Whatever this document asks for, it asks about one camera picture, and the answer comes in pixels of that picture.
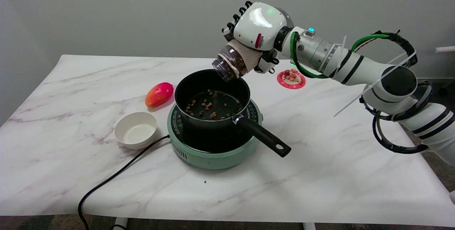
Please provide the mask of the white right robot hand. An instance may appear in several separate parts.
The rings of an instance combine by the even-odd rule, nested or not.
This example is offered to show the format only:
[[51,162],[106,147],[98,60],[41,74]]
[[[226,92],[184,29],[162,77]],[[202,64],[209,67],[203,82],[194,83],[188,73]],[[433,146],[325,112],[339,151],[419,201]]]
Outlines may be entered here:
[[240,46],[239,52],[247,52],[248,72],[274,73],[274,66],[279,63],[277,53],[293,28],[294,22],[283,9],[246,1],[221,33],[228,42]]

